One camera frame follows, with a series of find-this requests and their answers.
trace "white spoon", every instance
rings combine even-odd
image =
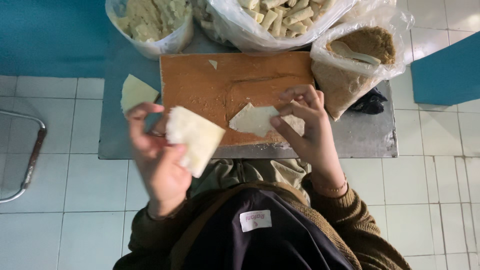
[[[379,65],[381,63],[381,61],[378,58],[375,58],[373,56],[363,54],[363,53],[357,53],[350,50],[348,45],[341,41],[332,41],[330,43],[330,47],[336,54],[341,55],[343,57],[362,60],[373,65]]]

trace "hand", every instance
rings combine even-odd
[[[150,196],[148,214],[154,219],[167,216],[175,210],[184,201],[192,182],[192,174],[178,164],[186,147],[168,145],[164,137],[144,132],[145,117],[163,110],[161,105],[144,102],[127,113],[133,158]],[[164,117],[155,127],[160,134],[165,133],[165,123]]]
[[[270,123],[292,146],[303,160],[312,165],[312,184],[316,192],[328,197],[340,197],[347,192],[345,176],[338,160],[332,128],[324,109],[324,94],[311,85],[289,87],[280,95],[284,101],[305,101],[307,106],[289,103],[272,117]],[[305,121],[305,135],[301,137],[280,116],[293,114]],[[330,189],[342,187],[338,192]]]

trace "metal table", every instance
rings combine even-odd
[[[239,52],[211,41],[195,25],[192,43],[183,53],[227,53]],[[100,159],[131,159],[128,126],[120,108],[121,89],[128,74],[132,74],[160,91],[160,67],[156,61],[143,57],[114,28],[110,27],[110,43],[107,50],[105,88],[102,107],[102,124],[98,157]],[[395,118],[390,84],[381,82],[378,90],[388,102],[384,102],[384,112],[367,115],[346,111],[333,122],[332,130],[335,146],[340,158],[391,158],[398,156],[395,131]],[[147,125],[151,125],[158,115],[150,115]],[[219,147],[213,158],[257,158],[278,159],[296,158],[296,153],[286,143],[258,144],[247,146]]]

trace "tiled floor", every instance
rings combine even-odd
[[[410,59],[480,30],[478,0],[397,1],[416,16],[405,37]],[[391,85],[400,157],[343,159],[342,167],[413,269],[478,270],[480,100],[415,104],[409,67]],[[0,76],[0,108],[48,127],[30,188],[0,205],[0,269],[104,270],[129,252],[147,194],[133,161],[96,156],[102,97],[102,79]],[[18,188],[35,129],[0,115],[1,197]]]

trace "orange cutting board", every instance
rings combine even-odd
[[[209,60],[216,61],[216,69]],[[237,132],[228,122],[249,102],[275,106],[289,86],[313,84],[309,52],[282,52],[255,57],[243,53],[178,54],[160,56],[162,101],[169,108],[183,106],[226,130],[220,143],[248,145],[284,142],[276,131],[266,137]]]

